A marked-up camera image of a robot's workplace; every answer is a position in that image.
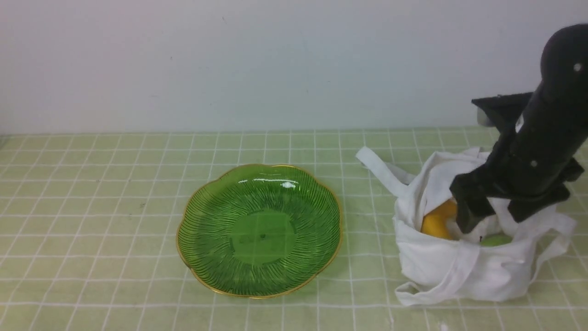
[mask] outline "gold rim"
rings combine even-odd
[[[198,277],[198,275],[196,274],[196,271],[194,271],[193,268],[190,267],[190,265],[188,264],[188,262],[186,262],[186,260],[184,259],[184,256],[182,255],[182,252],[180,251],[180,245],[178,242],[178,234],[180,232],[180,229],[182,228],[182,225],[184,223],[184,220],[186,219],[186,212],[188,210],[188,205],[190,203],[190,201],[192,201],[192,198],[196,195],[196,193],[198,193],[200,190],[202,190],[203,188],[205,188],[206,186],[219,181],[222,179],[222,177],[224,177],[225,175],[227,175],[228,173],[230,173],[233,170],[242,168],[242,167],[249,167],[249,166],[264,166],[264,167],[289,167],[289,168],[294,168],[294,169],[298,169],[300,171],[303,171],[304,173],[306,173],[307,175],[309,175],[310,177],[312,177],[315,182],[317,184],[319,184],[320,186],[326,188],[335,198],[335,202],[337,202],[337,206],[339,207],[339,244],[337,244],[337,249],[335,249],[335,252],[333,253],[333,256],[331,256],[331,258],[329,259],[329,261],[327,261],[327,263],[325,263],[325,265],[319,269],[319,271],[317,271],[315,274],[313,274],[312,276],[310,276],[305,282],[303,282],[302,284],[294,287],[293,289],[284,291],[284,292],[280,292],[278,294],[272,294],[272,295],[268,295],[268,296],[248,296],[248,295],[242,295],[242,294],[233,294],[233,293],[228,293],[219,289],[216,289],[210,285],[208,285],[206,282],[204,282],[200,277]],[[278,297],[278,296],[283,296],[289,293],[292,293],[298,289],[300,289],[301,287],[303,287],[304,285],[310,283],[310,281],[312,281],[319,273],[321,273],[325,268],[327,268],[335,259],[335,257],[337,256],[337,254],[339,254],[339,250],[341,249],[341,245],[343,244],[343,206],[341,205],[341,201],[339,200],[339,197],[337,196],[337,194],[335,194],[335,192],[333,192],[333,190],[331,190],[327,185],[324,185],[320,180],[318,180],[318,178],[316,178],[313,174],[309,173],[308,171],[297,167],[295,165],[291,165],[291,164],[276,164],[276,165],[267,165],[267,164],[261,164],[261,163],[251,163],[251,164],[244,164],[244,165],[239,165],[227,172],[225,172],[224,174],[222,174],[219,178],[217,178],[216,180],[210,181],[206,184],[204,184],[201,188],[197,189],[191,196],[190,199],[188,199],[188,203],[186,204],[186,207],[184,208],[184,213],[182,216],[182,221],[180,222],[180,225],[178,226],[178,229],[176,231],[176,249],[178,251],[178,254],[180,255],[180,258],[182,259],[182,261],[184,262],[184,264],[186,265],[186,267],[188,267],[190,269],[190,271],[192,272],[192,275],[194,275],[194,277],[200,282],[200,284],[206,286],[208,289],[211,289],[214,292],[217,292],[219,294],[225,294],[228,296],[233,296],[233,297],[247,297],[250,299],[270,299],[273,297]]]

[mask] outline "yellow fruit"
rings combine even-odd
[[[453,240],[445,223],[447,218],[439,214],[428,214],[423,218],[423,226],[420,231],[433,237]]]
[[[433,209],[423,218],[420,231],[433,237],[453,240],[447,230],[447,219],[457,214],[457,204],[452,200],[445,201],[439,207]]]

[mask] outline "green glass plate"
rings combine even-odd
[[[312,280],[342,239],[342,209],[330,189],[291,165],[248,164],[194,193],[177,244],[208,288],[265,298]]]

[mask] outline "bag handle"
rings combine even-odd
[[[367,147],[362,147],[355,155],[361,163],[392,193],[395,197],[404,196],[408,184],[415,177],[395,165],[386,165],[376,153]]]
[[[573,218],[560,213],[555,213],[554,217],[549,218],[549,220],[549,223],[546,225],[542,224],[543,226],[540,227],[542,229],[538,229],[539,235],[537,237],[540,237],[551,229],[556,230],[559,234],[552,240],[549,246],[537,256],[537,260],[535,261],[535,272],[533,273],[533,278],[531,278],[531,283],[537,278],[539,270],[541,270],[541,265],[545,261],[567,252],[577,223]]]
[[[423,291],[417,284],[407,282],[394,291],[398,301],[405,306],[413,306],[415,304],[436,304],[455,297],[457,291],[462,288],[472,273],[479,256],[480,245],[460,240],[455,259],[437,286]],[[411,287],[418,292],[412,293]]]

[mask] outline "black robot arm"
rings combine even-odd
[[[495,214],[489,197],[510,200],[521,222],[570,197],[564,182],[584,169],[573,155],[588,138],[588,24],[557,31],[541,57],[542,81],[517,121],[506,123],[486,163],[455,177],[457,224],[470,233]]]

